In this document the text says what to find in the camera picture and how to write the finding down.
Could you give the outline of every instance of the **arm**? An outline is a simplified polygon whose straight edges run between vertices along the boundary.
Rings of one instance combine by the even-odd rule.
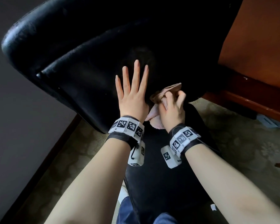
[[[184,123],[185,93],[178,92],[174,101],[166,93],[168,108],[159,105],[162,123],[170,132]],[[243,174],[203,144],[186,151],[185,156],[201,185],[229,223],[280,223],[280,208]]]
[[[132,86],[127,67],[123,67],[123,90],[116,76],[120,116],[133,116],[144,122],[148,66],[139,86],[140,64],[135,61]],[[75,178],[52,210],[45,224],[111,223],[116,201],[127,168],[131,148],[119,139],[108,139],[94,158]]]

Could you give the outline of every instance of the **blue jeans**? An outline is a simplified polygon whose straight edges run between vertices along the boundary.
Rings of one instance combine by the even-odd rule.
[[[139,224],[129,196],[120,204],[116,224]],[[178,224],[178,222],[168,213],[162,213],[153,224]]]

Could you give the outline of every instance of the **pink cloth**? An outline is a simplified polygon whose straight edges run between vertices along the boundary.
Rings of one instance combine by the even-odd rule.
[[[167,110],[167,98],[165,97],[165,93],[170,91],[172,92],[173,95],[175,95],[176,92],[179,91],[181,88],[182,88],[181,83],[174,84],[172,86],[168,86],[164,88],[161,92],[157,91],[155,94],[150,96],[150,100],[153,103],[155,103],[155,105],[148,113],[148,116],[146,117],[145,121],[149,121],[150,124],[156,129],[165,129],[161,122],[161,117],[159,113],[159,104],[162,102],[165,106],[165,109]]]

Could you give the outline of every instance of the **person's left arm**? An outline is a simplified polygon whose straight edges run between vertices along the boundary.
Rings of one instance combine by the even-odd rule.
[[[148,105],[144,101],[148,66],[140,81],[140,64],[135,61],[132,86],[123,67],[123,90],[116,76],[120,116],[129,115],[144,122]],[[45,224],[111,223],[127,168],[131,148],[127,142],[109,138],[64,192]]]

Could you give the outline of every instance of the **finger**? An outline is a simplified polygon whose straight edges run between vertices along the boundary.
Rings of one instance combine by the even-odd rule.
[[[115,86],[116,86],[118,100],[121,101],[123,99],[123,90],[122,90],[120,78],[118,77],[118,75],[115,76]]]
[[[174,105],[173,94],[170,91],[168,91],[165,93],[165,96],[167,98],[168,109],[173,108],[173,105]]]
[[[143,94],[143,96],[145,95],[145,91],[146,91],[148,73],[149,73],[148,65],[145,65],[144,73],[143,73],[142,80],[141,80],[141,83],[139,86],[139,91],[138,91],[138,93]]]
[[[132,93],[138,92],[139,81],[140,81],[140,63],[139,60],[136,60],[134,63],[134,75],[133,75],[132,87],[131,87]]]
[[[176,105],[180,108],[184,104],[186,94],[181,90],[179,90],[177,94],[178,94],[178,98],[177,98],[177,101],[176,101]]]
[[[131,86],[129,81],[129,70],[126,66],[122,68],[122,82],[123,82],[123,92],[124,96],[129,95],[131,92]]]
[[[166,115],[166,109],[165,109],[165,106],[163,105],[163,103],[159,104],[159,113],[160,113],[161,117]]]

